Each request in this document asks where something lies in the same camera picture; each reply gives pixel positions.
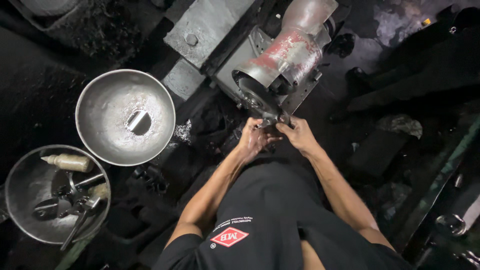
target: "red diamond logo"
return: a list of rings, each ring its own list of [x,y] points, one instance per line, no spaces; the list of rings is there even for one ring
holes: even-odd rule
[[[210,239],[215,243],[224,245],[226,247],[232,246],[235,243],[238,243],[243,238],[247,237],[248,233],[242,232],[232,227],[228,227],[226,230],[221,232],[219,235]]]

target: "forearm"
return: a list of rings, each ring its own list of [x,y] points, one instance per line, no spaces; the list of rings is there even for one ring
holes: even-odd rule
[[[340,174],[327,153],[320,146],[315,146],[306,157],[315,169],[334,213],[356,231],[367,228],[378,230],[373,215]]]
[[[218,206],[244,166],[244,155],[234,149],[183,210],[180,223],[193,223],[201,230],[211,222]]]

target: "black t-shirt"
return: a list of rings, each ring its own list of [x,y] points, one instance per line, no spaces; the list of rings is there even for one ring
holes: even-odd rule
[[[153,269],[301,270],[303,239],[327,270],[411,269],[393,250],[371,244],[327,211],[311,175],[278,162],[243,172],[216,217],[205,240],[178,237]]]

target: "left hand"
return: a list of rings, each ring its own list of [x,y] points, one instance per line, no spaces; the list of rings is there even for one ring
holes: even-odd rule
[[[263,128],[257,128],[263,119],[255,119],[250,117],[242,130],[242,136],[239,144],[235,147],[240,155],[243,155],[245,163],[252,159],[268,144],[283,139],[266,133]]]

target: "stainless steel bowl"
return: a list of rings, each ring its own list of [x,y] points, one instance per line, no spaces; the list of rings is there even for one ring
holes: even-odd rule
[[[39,202],[53,198],[52,192],[59,186],[68,185],[69,180],[64,170],[40,159],[40,157],[63,153],[89,157],[96,164],[90,173],[103,173],[108,190],[106,205],[100,213],[85,221],[73,242],[85,239],[97,231],[107,217],[110,207],[110,183],[107,172],[90,153],[67,145],[44,146],[27,153],[13,166],[5,182],[7,209],[12,220],[23,232],[38,241],[49,244],[62,244],[78,218],[75,215],[69,215],[62,219],[39,221],[32,215]]]
[[[167,146],[175,128],[175,108],[165,87],[151,75],[115,70],[85,87],[75,121],[93,154],[114,165],[133,166]]]

